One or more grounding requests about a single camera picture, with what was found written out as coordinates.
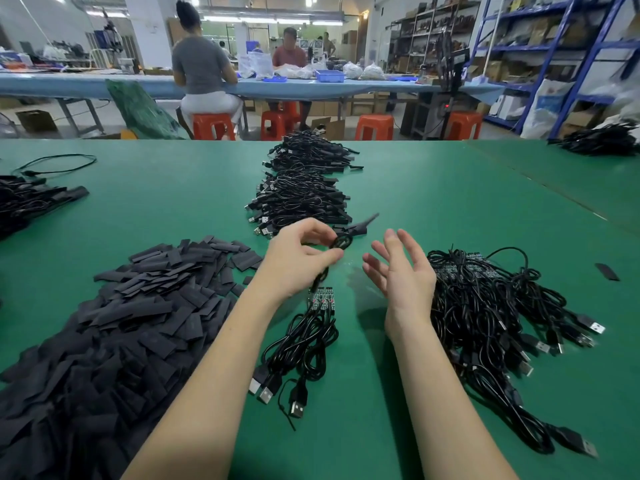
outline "storage rack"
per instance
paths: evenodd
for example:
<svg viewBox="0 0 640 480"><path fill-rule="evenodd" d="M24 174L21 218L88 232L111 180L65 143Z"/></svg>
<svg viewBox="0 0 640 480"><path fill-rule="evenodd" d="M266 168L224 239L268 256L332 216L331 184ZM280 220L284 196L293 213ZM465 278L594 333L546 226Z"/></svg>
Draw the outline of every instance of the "storage rack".
<svg viewBox="0 0 640 480"><path fill-rule="evenodd" d="M638 62L640 56L640 40L613 40L613 41L605 41L609 30L611 30L611 26L615 21L616 17L620 12L620 8L627 0L613 0L612 7L607 14L604 23L602 24L602 28L600 29L600 33L598 33L598 37L594 42L589 54L582 65L580 72L578 72L578 76L576 77L575 83L571 88L569 94L564 101L562 106L562 110L558 115L558 119L554 124L554 127L551 129L551 133L549 134L549 138L557 137L564 120L567 115L572 112L573 107L576 102L590 102L594 104L602 104L608 105L613 103L614 98L612 96L607 95L587 95L580 94L580 88L582 87L582 83L587 77L587 73L590 71L592 64L594 62L598 62L596 57L600 53L601 50L608 48L617 48L617 49L632 49L634 50L632 55L628 59L620 60L620 62L627 62L628 64L632 64L631 67L628 67L629 70L633 70L635 65ZM640 13L640 0L632 0L634 11L636 14Z"/></svg>
<svg viewBox="0 0 640 480"><path fill-rule="evenodd" d="M464 10L466 8L472 8L472 7L479 7L479 6L480 6L479 1L466 1L466 2L452 3L449 5L442 5L436 8L431 8L423 12L416 13L414 16L406 16L404 18L391 22L391 24L388 27L391 28L392 33L394 31L393 29L394 26L395 27L400 26L400 29L398 30L398 33L399 33L398 37L395 37L395 38L392 37L390 39L394 43L394 51L393 51L393 54L392 55L390 54L389 56L389 64L391 63L391 58L396 59L398 57L406 56L407 62L404 67L404 71L401 70L401 72L409 73L411 72L410 67L413 67L412 58L418 58L418 62L415 63L417 65L417 68L420 68L420 65L427 63L428 60L433 60L433 62L435 62L435 58L432 57L434 53L429 51L429 43L431 41L431 36L432 35L436 36L442 33L443 31L450 31L452 36L468 34L470 37L473 31L473 26L469 27L468 29L456 31L456 18L460 10ZM449 23L444 27L437 27L436 29L434 29L433 23L434 23L435 17L441 16L441 15L447 15L448 13L451 13L451 18L449 20ZM429 29L417 30L419 21L427 18L429 15L431 15L427 23ZM412 50L414 40L420 39L422 37L427 37L425 50L423 52L422 51L414 52ZM400 46L401 41L404 39L410 39L409 49L407 52L397 53L398 47Z"/></svg>
<svg viewBox="0 0 640 480"><path fill-rule="evenodd" d="M486 115L484 117L485 120L491 121L492 123L498 124L502 127L508 128L520 134L522 131L522 127L524 126L524 121L527 118L529 110L531 109L531 105L533 103L533 99L536 95L540 84L545 79L545 74L549 68L551 60L553 59L556 52L559 50L588 50L590 45L589 41L585 41L587 45L583 47L564 47L560 45L561 39L564 35L564 31L569 26L571 22L571 15L578 12L585 11L596 11L606 9L611 7L611 2L600 2L600 0L565 0L562 2L551 3L549 5L544 5L540 7L533 7L529 9L517 10L512 12L505 12L500 14L499 23L505 22L508 23L507 30L505 33L511 30L513 27L513 23L516 20L521 20L523 18L533 18L538 16L546 16L546 15L560 15L562 14L562 19L556 31L556 35L551 42L546 43L544 45L494 45L493 47L479 47L480 42L491 36L494 30L498 29L498 26L494 27L492 31L489 31L487 35L482 36L482 31L484 28L484 24L491 20L496 20L498 18L497 15L487 15L489 11L489 6L491 4L491 0L487 0L487 3L484 6L484 14L482 21L480 23L479 30L476 36L476 43L474 45L473 53L471 55L471 60L476 56L478 51L486 50L485 57L487 59L490 58L491 54L494 52L544 52L545 59L540 67L540 73L538 74L535 81L526 84L510 84L507 82L501 81L491 81L493 84L499 84L504 86L508 91L513 91L516 93L527 93L529 97L527 99L527 103L525 104L524 111L521 117L518 120L503 120L501 118L497 118L495 116Z"/></svg>

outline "green workbench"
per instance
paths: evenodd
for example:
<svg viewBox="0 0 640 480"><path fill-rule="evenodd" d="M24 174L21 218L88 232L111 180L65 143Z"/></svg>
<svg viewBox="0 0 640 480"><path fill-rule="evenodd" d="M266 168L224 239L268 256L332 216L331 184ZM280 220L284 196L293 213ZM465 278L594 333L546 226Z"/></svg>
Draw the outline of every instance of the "green workbench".
<svg viewBox="0 0 640 480"><path fill-rule="evenodd" d="M531 142L522 142L522 146ZM243 206L263 177L272 143L204 141L3 141L0 172L54 153L85 152L98 163L52 178L91 195L37 219L0 242L0 368L57 332L79 302L94 297L92 276L158 242L215 234L258 253ZM475 403L498 446L524 480L620 479L637 469L640 410L637 335L640 239L555 191L529 180L485 149L463 142L347 142L363 171L339 175L358 221L379 212L325 284L335 290L340 338L327 350L325 377L309 386L304 419L293 432L276 404L248 397L232 478L416 479L420 462L394 351L383 331L385 300L363 274L361 255L387 227L411 232L428 251L452 244L489 253L519 246L576 312L607 330L593 349L566 346L535 358L529 378L514 379L525 407L596 444L594 460L558 446L551 456L525 446L489 409ZM62 168L65 161L49 162ZM498 256L517 269L516 252ZM610 282L594 263L608 264ZM279 338L302 302L288 303L266 341Z"/></svg>
<svg viewBox="0 0 640 480"><path fill-rule="evenodd" d="M538 140L470 140L480 154L640 236L640 159L586 157Z"/></svg>

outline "green bag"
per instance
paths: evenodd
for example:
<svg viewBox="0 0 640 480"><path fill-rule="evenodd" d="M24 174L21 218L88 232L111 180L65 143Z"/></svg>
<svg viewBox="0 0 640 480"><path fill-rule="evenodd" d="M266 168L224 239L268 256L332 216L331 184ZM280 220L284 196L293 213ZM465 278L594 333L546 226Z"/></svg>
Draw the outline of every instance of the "green bag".
<svg viewBox="0 0 640 480"><path fill-rule="evenodd" d="M187 131L136 81L108 79L106 84L127 128L138 139L190 139Z"/></svg>

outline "fluorescent light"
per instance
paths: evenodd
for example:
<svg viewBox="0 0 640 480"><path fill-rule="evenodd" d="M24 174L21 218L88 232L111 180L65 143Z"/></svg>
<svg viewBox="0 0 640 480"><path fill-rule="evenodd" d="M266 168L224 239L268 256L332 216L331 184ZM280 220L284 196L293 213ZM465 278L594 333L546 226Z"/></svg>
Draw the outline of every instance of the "fluorescent light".
<svg viewBox="0 0 640 480"><path fill-rule="evenodd" d="M278 23L286 23L288 25L299 25L300 23L309 24L309 19L306 20L295 20L294 18L279 18Z"/></svg>
<svg viewBox="0 0 640 480"><path fill-rule="evenodd" d="M229 23L240 23L240 18L237 16L206 16L204 19L207 22L229 22Z"/></svg>
<svg viewBox="0 0 640 480"><path fill-rule="evenodd" d="M332 22L331 20L315 20L313 25L326 25L327 27L341 27L342 22Z"/></svg>
<svg viewBox="0 0 640 480"><path fill-rule="evenodd" d="M104 16L103 12L101 11L88 11L86 12L86 14L91 16ZM121 11L114 11L114 12L108 11L107 16L109 18L128 18L127 14Z"/></svg>
<svg viewBox="0 0 640 480"><path fill-rule="evenodd" d="M275 18L253 18L251 16L241 16L240 20L245 23L276 23Z"/></svg>

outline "gray t-shirt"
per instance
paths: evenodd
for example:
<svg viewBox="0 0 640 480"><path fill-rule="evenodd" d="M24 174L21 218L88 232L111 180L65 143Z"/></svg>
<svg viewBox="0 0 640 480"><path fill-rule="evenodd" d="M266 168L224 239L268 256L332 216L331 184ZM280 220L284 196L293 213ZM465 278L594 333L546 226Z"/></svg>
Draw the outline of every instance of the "gray t-shirt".
<svg viewBox="0 0 640 480"><path fill-rule="evenodd" d="M222 68L229 59L211 40L185 37L173 47L172 64L173 70L187 79L184 92L206 94L222 91Z"/></svg>

